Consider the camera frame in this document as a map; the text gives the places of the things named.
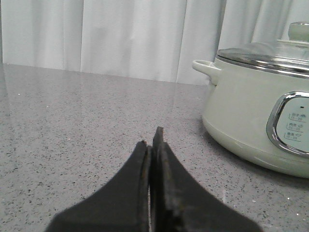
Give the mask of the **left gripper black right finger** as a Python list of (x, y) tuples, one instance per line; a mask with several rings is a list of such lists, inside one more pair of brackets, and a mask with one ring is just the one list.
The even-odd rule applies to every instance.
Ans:
[(207, 192), (176, 158), (157, 127), (150, 170), (154, 232), (260, 232), (253, 220)]

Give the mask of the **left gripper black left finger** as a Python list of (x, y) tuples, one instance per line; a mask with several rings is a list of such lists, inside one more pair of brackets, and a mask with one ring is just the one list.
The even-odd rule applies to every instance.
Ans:
[(116, 175), (80, 203), (56, 214), (48, 232), (147, 232), (151, 147), (136, 144)]

